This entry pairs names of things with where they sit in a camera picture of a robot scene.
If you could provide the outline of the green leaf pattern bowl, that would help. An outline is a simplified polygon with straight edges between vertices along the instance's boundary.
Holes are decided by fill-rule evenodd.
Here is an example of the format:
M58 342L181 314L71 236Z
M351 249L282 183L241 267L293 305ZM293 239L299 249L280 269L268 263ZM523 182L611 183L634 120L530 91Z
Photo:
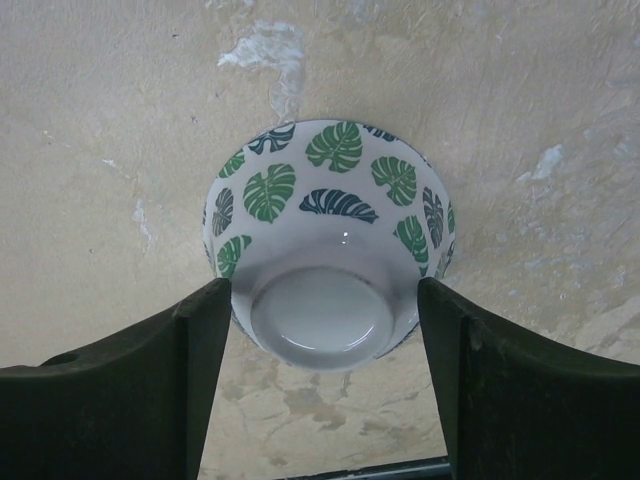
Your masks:
M352 120L268 130L222 166L203 243L232 287L232 318L291 366L345 372L419 323L417 286L454 254L452 201L428 160Z

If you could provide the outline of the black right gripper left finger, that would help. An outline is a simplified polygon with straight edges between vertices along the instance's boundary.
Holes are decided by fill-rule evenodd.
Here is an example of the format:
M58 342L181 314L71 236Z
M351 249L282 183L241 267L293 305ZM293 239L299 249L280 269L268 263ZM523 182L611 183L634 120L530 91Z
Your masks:
M216 279L38 366L1 372L5 479L194 479L231 320Z

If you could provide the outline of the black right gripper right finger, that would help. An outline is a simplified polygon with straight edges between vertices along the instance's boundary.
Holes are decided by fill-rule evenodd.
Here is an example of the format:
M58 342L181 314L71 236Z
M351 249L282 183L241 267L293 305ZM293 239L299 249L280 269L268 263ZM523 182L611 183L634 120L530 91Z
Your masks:
M423 342L456 479L635 479L639 368L419 282Z

